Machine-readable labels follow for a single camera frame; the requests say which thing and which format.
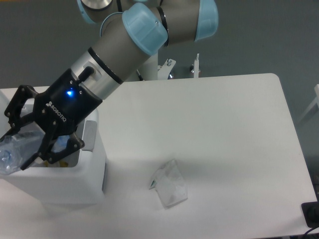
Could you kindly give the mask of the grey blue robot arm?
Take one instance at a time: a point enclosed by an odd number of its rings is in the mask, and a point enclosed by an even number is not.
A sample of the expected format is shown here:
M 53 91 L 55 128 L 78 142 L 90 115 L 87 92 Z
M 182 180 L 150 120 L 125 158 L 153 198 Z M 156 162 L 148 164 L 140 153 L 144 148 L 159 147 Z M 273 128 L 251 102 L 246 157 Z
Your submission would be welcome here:
M 78 125 L 163 46 L 199 41 L 218 28 L 213 0 L 82 0 L 101 21 L 100 39 L 46 91 L 20 85 L 4 111 L 10 129 L 0 139 L 0 172 L 27 169 L 36 159 L 50 164 L 82 149 Z

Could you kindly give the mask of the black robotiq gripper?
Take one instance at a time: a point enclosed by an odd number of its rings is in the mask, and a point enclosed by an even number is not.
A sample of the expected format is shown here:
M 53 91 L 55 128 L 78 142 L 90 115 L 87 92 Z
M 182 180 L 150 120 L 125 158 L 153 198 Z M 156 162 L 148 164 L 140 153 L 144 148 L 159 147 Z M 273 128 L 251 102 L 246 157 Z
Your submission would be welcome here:
M 45 92 L 38 93 L 30 85 L 20 85 L 4 111 L 10 129 L 0 138 L 13 136 L 27 129 L 40 128 L 47 132 L 55 121 L 57 139 L 49 141 L 47 135 L 41 141 L 38 151 L 33 153 L 21 166 L 27 169 L 37 158 L 49 164 L 60 161 L 82 149 L 85 143 L 74 131 L 102 100 L 81 85 L 94 73 L 92 68 L 85 68 L 76 79 L 71 69 L 67 69 Z M 22 108 L 29 99 L 34 100 L 33 112 L 21 116 Z

